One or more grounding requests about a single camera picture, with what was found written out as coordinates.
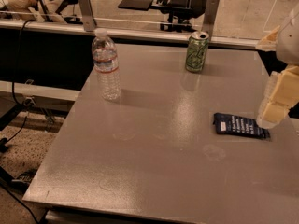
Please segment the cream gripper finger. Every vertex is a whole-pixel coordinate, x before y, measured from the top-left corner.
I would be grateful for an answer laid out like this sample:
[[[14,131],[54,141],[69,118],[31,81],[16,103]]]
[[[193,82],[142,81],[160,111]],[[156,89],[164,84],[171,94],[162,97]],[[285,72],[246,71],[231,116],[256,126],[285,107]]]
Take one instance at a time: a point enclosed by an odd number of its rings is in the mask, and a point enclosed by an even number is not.
[[[275,51],[278,39],[279,26],[273,29],[268,35],[263,37],[255,46],[257,50],[261,51]]]
[[[273,71],[267,80],[260,104],[257,124],[272,129],[299,103],[299,66],[288,65],[283,71]]]

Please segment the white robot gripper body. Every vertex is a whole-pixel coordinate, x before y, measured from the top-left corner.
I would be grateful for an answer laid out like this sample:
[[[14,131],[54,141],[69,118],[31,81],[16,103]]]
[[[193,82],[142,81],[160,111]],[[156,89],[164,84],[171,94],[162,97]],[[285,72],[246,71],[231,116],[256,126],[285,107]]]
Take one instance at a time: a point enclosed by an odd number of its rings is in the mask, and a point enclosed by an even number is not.
[[[299,65],[299,3],[280,24],[276,55],[286,64]]]

